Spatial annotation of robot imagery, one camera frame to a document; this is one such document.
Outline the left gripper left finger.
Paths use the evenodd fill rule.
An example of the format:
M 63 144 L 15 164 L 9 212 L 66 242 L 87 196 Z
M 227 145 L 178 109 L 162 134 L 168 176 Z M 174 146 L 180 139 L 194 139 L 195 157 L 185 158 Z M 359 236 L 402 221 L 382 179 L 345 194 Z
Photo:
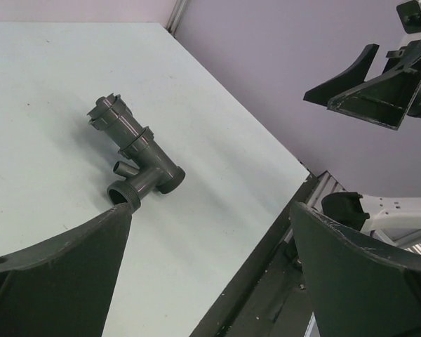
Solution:
M 119 204 L 0 256 L 0 336 L 101 336 L 131 221 Z

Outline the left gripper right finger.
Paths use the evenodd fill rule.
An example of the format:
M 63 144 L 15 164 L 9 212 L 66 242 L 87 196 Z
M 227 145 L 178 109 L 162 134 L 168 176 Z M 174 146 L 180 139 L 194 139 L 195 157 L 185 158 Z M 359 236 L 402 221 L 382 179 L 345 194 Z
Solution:
M 421 255 L 304 203 L 290 221 L 321 336 L 421 336 Z

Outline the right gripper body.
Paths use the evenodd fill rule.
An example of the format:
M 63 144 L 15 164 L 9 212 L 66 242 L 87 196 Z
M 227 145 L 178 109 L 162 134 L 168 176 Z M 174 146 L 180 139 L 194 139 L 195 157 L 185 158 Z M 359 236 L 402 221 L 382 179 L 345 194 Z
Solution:
M 397 50 L 388 51 L 385 72 L 421 74 L 421 39 L 410 41 Z

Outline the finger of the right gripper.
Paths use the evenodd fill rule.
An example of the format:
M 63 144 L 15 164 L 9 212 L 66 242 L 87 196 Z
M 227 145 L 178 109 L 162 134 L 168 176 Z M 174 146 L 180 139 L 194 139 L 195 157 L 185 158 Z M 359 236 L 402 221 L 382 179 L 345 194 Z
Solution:
M 378 49 L 377 44 L 368 44 L 346 70 L 307 91 L 303 100 L 317 105 L 327 105 L 330 99 L 362 84 Z
M 418 118 L 421 72 L 387 72 L 336 95 L 328 109 L 396 130 L 407 116 Z

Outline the grey pipe tee fitting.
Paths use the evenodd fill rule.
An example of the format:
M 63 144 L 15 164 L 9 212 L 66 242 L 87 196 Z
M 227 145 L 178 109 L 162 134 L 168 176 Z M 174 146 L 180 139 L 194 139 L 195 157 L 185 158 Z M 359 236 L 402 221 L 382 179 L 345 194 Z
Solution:
M 114 204 L 127 203 L 131 212 L 141 207 L 141 201 L 150 192 L 157 190 L 168 194 L 185 179 L 185 171 L 165 153 L 154 139 L 140 137 L 125 144 L 121 139 L 112 140 L 119 146 L 119 154 L 137 164 L 137 168 L 118 161 L 113 172 L 122 176 L 107 188 L 107 196 Z

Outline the large grey pipe adapter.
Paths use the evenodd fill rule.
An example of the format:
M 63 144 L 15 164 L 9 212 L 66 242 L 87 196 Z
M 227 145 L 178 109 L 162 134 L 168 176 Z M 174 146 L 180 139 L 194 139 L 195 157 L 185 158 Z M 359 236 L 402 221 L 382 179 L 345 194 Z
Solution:
M 154 140 L 153 132 L 134 119 L 119 94 L 98 98 L 87 115 L 89 124 L 110 137 L 119 146 L 119 154 L 127 159 L 135 158 Z

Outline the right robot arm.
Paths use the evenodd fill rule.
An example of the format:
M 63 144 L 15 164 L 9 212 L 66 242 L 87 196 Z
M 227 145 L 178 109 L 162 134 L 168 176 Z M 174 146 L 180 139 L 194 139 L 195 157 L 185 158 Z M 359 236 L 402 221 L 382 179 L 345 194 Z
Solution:
M 405 117 L 421 119 L 421 38 L 389 51 L 382 74 L 367 80 L 378 49 L 368 44 L 346 70 L 308 90 L 303 99 L 394 131 Z M 407 230 L 421 239 L 421 197 L 336 192 L 321 203 L 326 216 L 359 232 Z

